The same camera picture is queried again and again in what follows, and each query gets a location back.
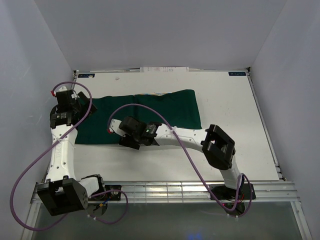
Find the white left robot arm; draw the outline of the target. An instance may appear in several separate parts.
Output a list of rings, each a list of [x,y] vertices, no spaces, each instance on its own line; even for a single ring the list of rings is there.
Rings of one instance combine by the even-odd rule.
[[[77,180],[74,171],[74,150],[78,135],[76,124],[97,111],[83,93],[62,86],[53,93],[57,105],[50,112],[50,128],[54,147],[44,183],[37,194],[51,216],[85,210],[89,197],[100,200],[106,187],[99,174]]]

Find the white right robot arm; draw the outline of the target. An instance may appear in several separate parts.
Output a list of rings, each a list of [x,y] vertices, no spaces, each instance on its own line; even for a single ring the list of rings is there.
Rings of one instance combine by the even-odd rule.
[[[223,177],[226,194],[237,199],[244,193],[243,180],[237,166],[235,141],[218,125],[207,129],[169,127],[164,123],[145,123],[131,116],[112,119],[109,131],[120,136],[119,144],[138,150],[144,146],[184,146],[204,154],[209,165]]]

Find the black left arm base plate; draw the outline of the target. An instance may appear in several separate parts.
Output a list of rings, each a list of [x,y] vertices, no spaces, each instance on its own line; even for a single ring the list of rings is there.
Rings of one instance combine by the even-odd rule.
[[[105,193],[102,196],[102,200],[106,201],[120,201],[121,200],[121,193],[120,190],[122,189],[121,185],[106,185],[105,187],[106,191],[109,191],[108,193]]]

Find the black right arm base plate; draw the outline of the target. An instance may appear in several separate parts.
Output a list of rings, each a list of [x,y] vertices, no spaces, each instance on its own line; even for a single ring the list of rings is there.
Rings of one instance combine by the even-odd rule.
[[[210,184],[209,187],[218,200],[235,200],[235,189],[227,188],[224,184]],[[241,186],[239,189],[238,199],[255,200],[256,194],[253,184],[244,183],[243,186]]]

